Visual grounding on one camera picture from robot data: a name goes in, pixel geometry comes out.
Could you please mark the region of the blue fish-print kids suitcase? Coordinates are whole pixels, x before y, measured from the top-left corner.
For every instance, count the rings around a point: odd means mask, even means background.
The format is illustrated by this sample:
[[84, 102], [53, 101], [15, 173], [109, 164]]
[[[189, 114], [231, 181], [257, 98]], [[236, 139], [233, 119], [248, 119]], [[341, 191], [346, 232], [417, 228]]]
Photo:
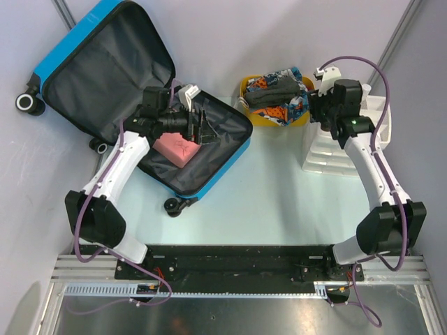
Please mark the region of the blue fish-print kids suitcase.
[[[114, 144], [119, 121], [147, 87], [179, 91], [175, 64], [145, 9], [134, 1], [100, 1], [35, 67], [16, 108], [38, 116], [51, 107], [91, 136], [91, 148]], [[151, 150], [139, 168], [170, 189], [169, 216], [199, 201], [248, 148], [252, 123], [205, 91], [193, 99], [218, 141], [204, 144], [182, 168]]]

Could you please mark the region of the grey dotted socks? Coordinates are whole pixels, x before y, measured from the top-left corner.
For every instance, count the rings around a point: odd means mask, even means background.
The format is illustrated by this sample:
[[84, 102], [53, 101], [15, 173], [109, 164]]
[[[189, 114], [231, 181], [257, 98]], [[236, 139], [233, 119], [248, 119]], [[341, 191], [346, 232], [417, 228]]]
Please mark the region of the grey dotted socks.
[[299, 83], [292, 77], [286, 77], [266, 89], [247, 91], [244, 99], [249, 107], [275, 107], [289, 103], [296, 96], [300, 96], [301, 93], [302, 90]]

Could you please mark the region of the pink cloth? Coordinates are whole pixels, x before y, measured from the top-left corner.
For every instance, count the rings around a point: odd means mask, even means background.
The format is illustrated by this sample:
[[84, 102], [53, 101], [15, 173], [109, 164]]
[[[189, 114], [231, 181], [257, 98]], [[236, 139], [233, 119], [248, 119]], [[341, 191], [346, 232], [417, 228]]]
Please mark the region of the pink cloth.
[[199, 151], [201, 145], [185, 140], [180, 133], [164, 133], [153, 149], [178, 168], [183, 168]]

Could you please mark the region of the white plastic drawer organizer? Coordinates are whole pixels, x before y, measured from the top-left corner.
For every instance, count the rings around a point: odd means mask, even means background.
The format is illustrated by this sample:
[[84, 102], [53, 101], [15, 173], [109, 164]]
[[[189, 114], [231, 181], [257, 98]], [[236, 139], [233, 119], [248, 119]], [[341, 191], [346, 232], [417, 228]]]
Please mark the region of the white plastic drawer organizer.
[[[386, 98], [384, 96], [368, 95], [362, 102], [361, 115], [368, 116], [377, 124]], [[392, 119], [390, 107], [387, 109], [385, 119], [379, 129], [379, 139], [382, 149], [385, 149], [391, 141]], [[358, 177], [358, 173], [352, 160], [346, 152], [334, 141], [329, 132], [322, 131], [320, 124], [307, 122], [302, 137], [302, 169], [307, 172], [319, 174], [331, 174], [344, 177]]]

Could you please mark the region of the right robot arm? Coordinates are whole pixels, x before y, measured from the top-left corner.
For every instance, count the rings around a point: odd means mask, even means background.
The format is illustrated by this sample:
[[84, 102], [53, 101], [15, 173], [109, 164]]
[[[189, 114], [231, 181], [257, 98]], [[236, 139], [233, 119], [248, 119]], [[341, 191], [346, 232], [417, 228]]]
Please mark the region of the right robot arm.
[[399, 253], [397, 264], [383, 263], [389, 270], [398, 271], [418, 238], [427, 209], [400, 186], [383, 155], [378, 127], [361, 115], [361, 83], [338, 77], [318, 80], [319, 89], [308, 93], [312, 119], [330, 132], [352, 160], [369, 202], [369, 213], [355, 234], [335, 244], [333, 256], [322, 262], [323, 274], [338, 280], [347, 272], [347, 265], [374, 258], [385, 260], [389, 253]]

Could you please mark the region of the yellow plastic basket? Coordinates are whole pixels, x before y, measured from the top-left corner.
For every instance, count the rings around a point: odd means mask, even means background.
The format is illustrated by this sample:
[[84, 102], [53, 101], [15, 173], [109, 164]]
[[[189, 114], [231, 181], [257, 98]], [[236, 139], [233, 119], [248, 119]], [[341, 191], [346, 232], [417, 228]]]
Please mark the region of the yellow plastic basket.
[[[244, 95], [246, 92], [246, 86], [249, 80], [256, 79], [259, 75], [250, 75], [244, 77], [240, 83], [240, 96], [237, 98], [234, 108], [242, 112], [253, 124], [253, 126], [263, 126], [263, 127], [278, 127], [275, 122], [272, 122], [266, 118], [263, 118], [257, 114], [250, 112], [248, 105], [244, 100]], [[309, 113], [304, 113], [298, 120], [294, 121], [290, 127], [300, 127], [304, 126], [309, 121]]]

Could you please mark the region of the lilac cosmetic tube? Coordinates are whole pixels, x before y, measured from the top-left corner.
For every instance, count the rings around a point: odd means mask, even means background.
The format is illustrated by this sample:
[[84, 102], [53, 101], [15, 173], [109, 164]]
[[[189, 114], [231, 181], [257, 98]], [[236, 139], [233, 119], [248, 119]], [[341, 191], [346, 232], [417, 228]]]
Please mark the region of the lilac cosmetic tube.
[[372, 90], [372, 87], [369, 84], [366, 84], [366, 83], [362, 84], [362, 98], [361, 98], [362, 103], [364, 101], [366, 101], [371, 90]]

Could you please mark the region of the aluminium frame rail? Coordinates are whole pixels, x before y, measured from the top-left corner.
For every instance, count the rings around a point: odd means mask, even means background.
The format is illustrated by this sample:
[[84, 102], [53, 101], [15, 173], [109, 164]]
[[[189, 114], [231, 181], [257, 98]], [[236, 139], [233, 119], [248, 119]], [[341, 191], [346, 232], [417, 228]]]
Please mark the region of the aluminium frame rail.
[[117, 259], [99, 255], [92, 261], [80, 262], [75, 255], [60, 255], [55, 263], [51, 281], [56, 283], [105, 283], [115, 279]]

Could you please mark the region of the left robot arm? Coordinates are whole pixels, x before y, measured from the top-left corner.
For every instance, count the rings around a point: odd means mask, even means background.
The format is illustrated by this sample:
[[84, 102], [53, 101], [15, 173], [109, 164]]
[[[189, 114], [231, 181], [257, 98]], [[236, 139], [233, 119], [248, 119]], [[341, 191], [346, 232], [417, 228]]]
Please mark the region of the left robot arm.
[[188, 84], [178, 92], [180, 108], [169, 108], [169, 93], [147, 87], [141, 104], [119, 123], [119, 137], [103, 166], [81, 191], [69, 191], [65, 205], [74, 236], [74, 251], [79, 261], [81, 239], [99, 246], [121, 260], [130, 261], [129, 269], [138, 278], [150, 277], [154, 261], [146, 257], [147, 246], [127, 229], [117, 201], [132, 172], [164, 133], [179, 133], [196, 144], [218, 141], [204, 110], [195, 110], [193, 99], [198, 86]]

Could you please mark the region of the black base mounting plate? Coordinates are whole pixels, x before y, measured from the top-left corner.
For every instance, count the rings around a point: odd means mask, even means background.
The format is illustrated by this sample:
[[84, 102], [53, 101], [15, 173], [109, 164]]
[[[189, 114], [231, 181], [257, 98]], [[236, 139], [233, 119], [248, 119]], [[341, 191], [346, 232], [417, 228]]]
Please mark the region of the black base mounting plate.
[[173, 246], [150, 245], [140, 269], [117, 261], [115, 279], [149, 280], [159, 274], [182, 292], [298, 292], [312, 283], [340, 282], [349, 275], [363, 282], [375, 258], [353, 265], [335, 262], [330, 245], [322, 246]]

